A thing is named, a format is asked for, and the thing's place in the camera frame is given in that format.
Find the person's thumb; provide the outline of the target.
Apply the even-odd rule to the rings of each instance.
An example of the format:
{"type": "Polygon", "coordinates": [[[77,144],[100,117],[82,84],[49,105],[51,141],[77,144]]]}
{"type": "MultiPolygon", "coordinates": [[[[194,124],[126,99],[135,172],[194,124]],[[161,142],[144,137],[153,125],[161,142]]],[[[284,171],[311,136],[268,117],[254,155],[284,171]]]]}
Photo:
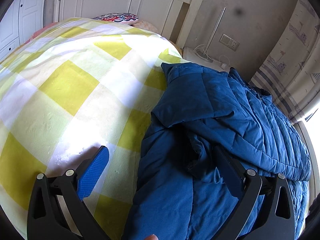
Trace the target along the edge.
{"type": "Polygon", "coordinates": [[[151,234],[145,237],[144,240],[158,240],[158,237],[155,234],[151,234]]]}

